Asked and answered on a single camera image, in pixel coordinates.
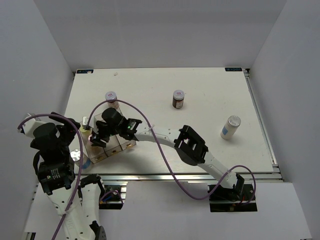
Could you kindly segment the silver lid white shaker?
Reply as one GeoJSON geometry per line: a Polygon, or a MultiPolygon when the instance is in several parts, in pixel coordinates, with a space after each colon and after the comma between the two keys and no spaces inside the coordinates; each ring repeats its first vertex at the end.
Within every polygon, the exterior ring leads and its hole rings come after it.
{"type": "Polygon", "coordinates": [[[88,171],[92,167],[92,162],[85,153],[81,153],[80,149],[75,149],[70,152],[70,156],[74,163],[81,167],[82,170],[88,171]]]}

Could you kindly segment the pink cap spice bottle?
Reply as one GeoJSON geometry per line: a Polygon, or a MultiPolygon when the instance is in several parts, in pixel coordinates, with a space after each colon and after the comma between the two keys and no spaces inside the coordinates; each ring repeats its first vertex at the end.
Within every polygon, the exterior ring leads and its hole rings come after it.
{"type": "Polygon", "coordinates": [[[90,144],[91,151],[95,154],[98,154],[102,147],[102,141],[96,134],[91,134],[88,137],[88,143],[90,144]]]}

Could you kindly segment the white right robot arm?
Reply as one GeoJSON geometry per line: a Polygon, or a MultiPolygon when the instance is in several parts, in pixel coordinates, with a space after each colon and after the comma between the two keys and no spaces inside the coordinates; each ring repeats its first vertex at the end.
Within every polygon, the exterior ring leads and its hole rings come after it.
{"type": "Polygon", "coordinates": [[[101,117],[101,120],[85,125],[86,129],[92,128],[90,141],[93,146],[105,147],[114,135],[128,141],[165,145],[175,149],[185,164],[197,166],[220,181],[219,186],[229,198],[236,200],[243,195],[244,178],[217,160],[205,140],[192,127],[155,128],[139,119],[125,118],[112,107],[104,110],[101,117]]]}

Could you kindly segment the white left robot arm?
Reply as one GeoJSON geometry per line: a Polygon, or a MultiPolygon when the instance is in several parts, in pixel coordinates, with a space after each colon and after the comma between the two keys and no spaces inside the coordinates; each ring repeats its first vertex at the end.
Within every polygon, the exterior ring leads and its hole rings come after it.
{"type": "Polygon", "coordinates": [[[34,118],[26,122],[24,130],[32,138],[30,147],[37,150],[33,168],[60,217],[58,227],[67,240],[105,240],[99,199],[105,196],[106,187],[96,174],[80,179],[74,172],[69,145],[79,134],[80,124],[54,112],[49,117],[59,124],[34,118]]]}

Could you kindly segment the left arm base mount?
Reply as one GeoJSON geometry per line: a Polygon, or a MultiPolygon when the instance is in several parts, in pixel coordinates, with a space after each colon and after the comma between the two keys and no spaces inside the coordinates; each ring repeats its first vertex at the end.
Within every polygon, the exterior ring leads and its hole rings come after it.
{"type": "Polygon", "coordinates": [[[125,185],[107,184],[104,186],[106,195],[99,202],[100,210],[121,210],[125,202],[127,187],[125,185]]]}

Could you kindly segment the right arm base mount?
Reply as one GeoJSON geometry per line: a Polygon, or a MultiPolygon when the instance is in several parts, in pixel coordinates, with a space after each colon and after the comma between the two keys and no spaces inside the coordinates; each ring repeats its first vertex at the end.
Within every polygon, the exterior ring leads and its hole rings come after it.
{"type": "Polygon", "coordinates": [[[254,188],[251,184],[245,184],[240,196],[231,189],[224,189],[220,185],[209,196],[209,208],[211,213],[245,213],[257,212],[256,197],[247,203],[253,196],[254,188]]]}

